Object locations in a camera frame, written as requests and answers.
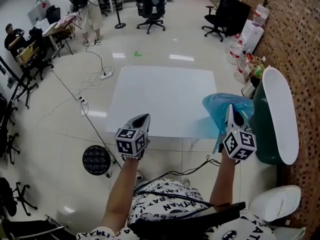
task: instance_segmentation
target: person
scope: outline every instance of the person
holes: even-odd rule
[[[94,30],[97,43],[101,43],[100,28],[103,26],[102,15],[98,0],[88,0],[85,8],[80,9],[82,19],[82,36],[84,46],[89,46],[88,32]]]
[[[4,47],[10,51],[13,58],[16,59],[18,49],[26,48],[28,46],[27,41],[24,39],[25,31],[20,28],[14,30],[11,23],[5,27],[5,31],[7,36],[4,40]]]
[[[191,226],[173,227],[171,228],[172,230],[169,230],[169,232],[172,232],[173,237],[161,236],[163,231],[168,231],[170,223],[173,223],[172,220],[168,219],[174,218],[175,222],[183,223],[183,219],[190,217],[190,215],[197,216],[198,211],[200,213],[206,212],[207,208],[203,205],[205,202],[196,188],[184,186],[172,179],[163,178],[146,184],[140,176],[139,182],[137,181],[135,187],[138,163],[139,160],[137,159],[127,158],[125,160],[109,195],[101,225],[89,233],[78,233],[77,240],[276,239],[272,230],[248,210],[241,210],[240,217],[230,219],[229,222],[223,224],[214,223],[215,226],[207,228],[202,232],[203,235],[196,236],[197,227],[204,223],[212,223],[212,221],[203,221],[203,223],[198,221],[198,223],[189,224]],[[219,172],[209,200],[209,204],[213,205],[216,211],[219,211],[218,208],[221,205],[232,204],[235,166],[235,160],[229,158],[226,151],[223,150]],[[140,238],[132,229],[138,221],[147,223],[147,226],[140,228],[142,232],[149,230],[152,226],[149,222],[166,222],[158,227],[159,230],[154,230],[154,232],[149,230],[149,232],[153,232],[152,237]]]

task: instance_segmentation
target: round speaker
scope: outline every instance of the round speaker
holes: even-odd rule
[[[110,154],[104,147],[93,145],[84,151],[82,163],[88,173],[95,176],[103,175],[110,168]]]

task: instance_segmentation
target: white board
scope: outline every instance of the white board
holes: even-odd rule
[[[107,113],[105,130],[116,133],[129,119],[150,114],[150,136],[217,138],[218,129],[202,105],[204,97],[216,92],[211,71],[124,66]]]

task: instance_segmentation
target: plastic bag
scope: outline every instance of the plastic bag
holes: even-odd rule
[[[222,141],[220,140],[221,134],[226,134],[225,122],[229,105],[232,104],[235,111],[238,111],[244,118],[248,117],[249,119],[255,112],[254,103],[251,99],[230,93],[208,95],[202,100],[202,104],[219,129],[219,135],[212,151],[213,154],[217,151]]]

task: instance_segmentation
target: brick wall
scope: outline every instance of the brick wall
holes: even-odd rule
[[[251,15],[264,0],[242,0]],[[302,188],[293,225],[307,226],[310,235],[320,225],[320,0],[268,0],[269,19],[255,54],[287,79],[299,131],[299,155],[284,170],[283,184]]]

